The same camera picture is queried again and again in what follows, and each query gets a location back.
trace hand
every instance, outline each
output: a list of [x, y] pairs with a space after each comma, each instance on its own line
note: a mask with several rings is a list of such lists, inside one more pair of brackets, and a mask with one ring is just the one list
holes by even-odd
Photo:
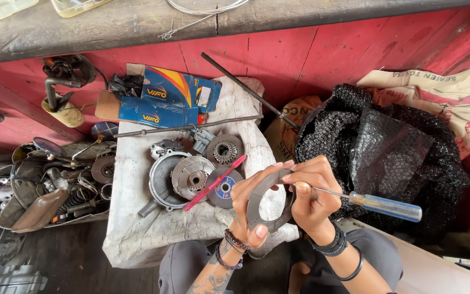
[[291, 207], [293, 218], [317, 244], [330, 244], [335, 237], [335, 229], [328, 216], [337, 211], [342, 202], [338, 196], [311, 188], [342, 193], [327, 158], [320, 155], [297, 164], [291, 170], [294, 173], [284, 176], [282, 180], [287, 184], [294, 183], [297, 189], [297, 199]]
[[233, 185], [231, 199], [238, 219], [232, 222], [230, 230], [233, 231], [233, 236], [243, 244], [249, 245], [251, 248], [259, 248], [264, 244], [268, 232], [267, 227], [263, 224], [257, 225], [251, 231], [248, 229], [246, 211], [251, 190], [254, 190], [267, 176], [279, 171], [283, 167], [289, 169], [292, 166], [293, 161], [287, 163], [278, 162]]

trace white cloth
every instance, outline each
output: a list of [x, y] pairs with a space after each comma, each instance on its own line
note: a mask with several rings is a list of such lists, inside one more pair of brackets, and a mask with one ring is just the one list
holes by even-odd
[[[222, 89], [215, 110], [208, 114], [208, 123], [262, 113], [260, 102], [230, 79], [219, 77], [215, 80], [222, 84]], [[264, 93], [259, 80], [248, 77], [241, 77], [240, 80], [260, 96]], [[142, 129], [151, 128], [129, 122], [119, 123], [120, 133]], [[246, 177], [275, 163], [269, 144], [253, 121], [231, 122], [207, 130], [215, 135], [228, 133], [240, 136], [245, 145], [245, 154], [248, 155], [243, 164]], [[117, 140], [110, 217], [103, 244], [103, 251], [113, 267], [154, 266], [160, 263], [169, 245], [188, 240], [222, 238], [224, 229], [236, 218], [233, 209], [215, 207], [208, 201], [195, 205], [189, 212], [184, 209], [168, 212], [157, 208], [146, 218], [138, 214], [143, 206], [153, 201], [148, 188], [148, 174], [154, 162], [150, 156], [150, 146], [163, 139], [183, 138], [183, 132], [162, 132]], [[259, 208], [261, 217], [265, 220], [279, 217], [285, 199], [286, 193], [282, 186], [278, 191], [268, 191]], [[283, 241], [297, 238], [297, 227], [285, 225], [277, 233], [268, 236], [258, 256], [264, 256]]]

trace blue screwdriver handle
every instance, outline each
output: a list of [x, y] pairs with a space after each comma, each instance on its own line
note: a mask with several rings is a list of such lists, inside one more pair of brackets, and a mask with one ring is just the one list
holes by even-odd
[[351, 192], [349, 194], [349, 203], [360, 205], [370, 211], [380, 212], [408, 221], [419, 222], [422, 219], [422, 209], [420, 206], [382, 197]]

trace gray pants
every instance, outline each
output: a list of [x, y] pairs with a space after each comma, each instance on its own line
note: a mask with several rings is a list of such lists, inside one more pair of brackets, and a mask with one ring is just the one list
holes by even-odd
[[[363, 257], [385, 279], [391, 290], [395, 290], [401, 278], [401, 260], [395, 244], [380, 233], [369, 229], [358, 229], [347, 234], [351, 245], [360, 248]], [[314, 254], [310, 276], [304, 283], [301, 293], [348, 293], [342, 282], [336, 279], [326, 258], [309, 249]], [[160, 294], [185, 294], [200, 271], [206, 266], [211, 253], [201, 241], [186, 241], [170, 246], [162, 259], [159, 269]]]

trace coil spring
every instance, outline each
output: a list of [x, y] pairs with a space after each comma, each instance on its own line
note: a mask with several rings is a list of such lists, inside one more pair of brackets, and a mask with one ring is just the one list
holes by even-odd
[[91, 192], [88, 189], [81, 186], [77, 187], [70, 193], [70, 196], [66, 199], [63, 205], [61, 205], [59, 212], [67, 213], [68, 207], [88, 202], [91, 199], [90, 195]]

